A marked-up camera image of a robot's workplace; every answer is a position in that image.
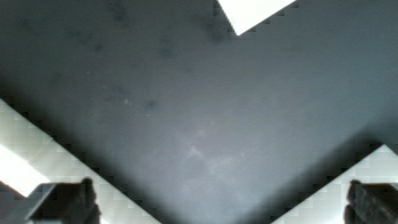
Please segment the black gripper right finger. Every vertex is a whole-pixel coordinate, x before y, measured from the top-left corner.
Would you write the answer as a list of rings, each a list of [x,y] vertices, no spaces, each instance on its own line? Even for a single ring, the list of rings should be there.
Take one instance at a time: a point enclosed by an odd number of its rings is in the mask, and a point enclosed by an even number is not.
[[[350,182],[345,224],[398,224],[398,188],[391,183]]]

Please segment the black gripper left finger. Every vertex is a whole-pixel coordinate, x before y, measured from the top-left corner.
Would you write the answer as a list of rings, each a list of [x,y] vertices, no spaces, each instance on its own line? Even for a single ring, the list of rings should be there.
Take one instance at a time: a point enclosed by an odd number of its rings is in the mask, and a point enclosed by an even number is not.
[[[99,224],[99,206],[92,179],[74,183],[41,184],[25,220],[28,224]]]

